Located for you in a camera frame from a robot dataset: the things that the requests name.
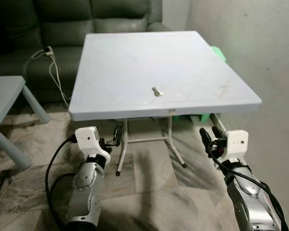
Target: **small metal object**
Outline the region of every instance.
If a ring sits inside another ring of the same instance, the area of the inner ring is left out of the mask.
[[[152,88],[152,90],[153,90],[153,92],[154,92],[155,96],[162,96],[162,95],[163,95],[163,93],[162,93],[162,92],[160,92],[159,90],[157,90],[157,88],[156,88],[156,87],[153,87],[153,88]]]

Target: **gray stool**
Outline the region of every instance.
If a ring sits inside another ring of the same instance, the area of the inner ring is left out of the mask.
[[[37,114],[41,123],[47,123],[50,120],[49,115],[25,85],[25,80],[22,76],[0,76],[0,123],[9,112],[20,92],[22,92],[35,114]],[[31,165],[30,159],[3,136],[1,132],[0,148],[16,163],[19,169],[26,169]]]

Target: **table leg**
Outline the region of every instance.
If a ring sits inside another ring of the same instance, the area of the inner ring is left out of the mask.
[[[31,165],[30,159],[24,155],[24,153],[16,147],[11,141],[9,141],[0,132],[0,148],[6,152],[6,154],[15,162],[17,167],[24,170]]]
[[[118,165],[117,172],[116,172],[116,176],[117,177],[120,176],[122,165],[123,165],[124,158],[125,158],[125,154],[126,154],[126,151],[127,151],[127,145],[128,145],[127,119],[123,119],[123,123],[124,123],[124,128],[123,128],[123,136],[124,136],[123,151],[121,153],[119,165]]]
[[[37,99],[34,97],[34,95],[31,93],[31,91],[26,85],[24,85],[22,93],[25,99],[30,104],[34,113],[39,117],[40,122],[47,123],[50,120],[49,115],[45,112],[45,110],[42,108],[40,103],[37,101]]]
[[[169,144],[170,144],[170,148],[173,150],[174,154],[177,156],[178,160],[180,161],[181,165],[183,167],[187,167],[186,163],[184,162],[184,160],[182,159],[180,153],[178,152],[178,150],[176,149],[176,147],[174,146],[174,143],[172,141],[172,116],[169,116],[169,121],[168,121],[168,136],[169,136]]]

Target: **metal table frame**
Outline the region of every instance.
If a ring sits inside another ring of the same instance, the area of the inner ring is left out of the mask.
[[[127,151],[127,147],[129,143],[137,143],[137,142],[147,142],[147,141],[168,141],[171,150],[174,152],[174,154],[176,155],[176,157],[178,158],[178,160],[180,161],[182,167],[187,167],[186,163],[184,162],[184,160],[182,159],[180,153],[178,152],[178,150],[176,149],[176,147],[174,146],[174,143],[172,141],[172,116],[168,117],[168,136],[163,136],[163,137],[154,137],[154,138],[147,138],[147,139],[135,139],[135,140],[129,140],[129,136],[128,136],[128,119],[123,119],[123,151],[121,153],[120,156],[120,160],[119,160],[119,164],[118,164],[118,168],[117,168],[117,172],[116,175],[120,176],[121,170],[122,170],[122,166],[123,166],[123,162],[124,162],[124,158],[125,158],[125,154]]]

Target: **table top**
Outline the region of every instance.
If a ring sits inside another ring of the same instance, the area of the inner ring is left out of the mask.
[[[69,112],[81,121],[247,111],[260,103],[195,31],[88,34]]]
[[[0,76],[0,123],[25,85],[22,76]]]

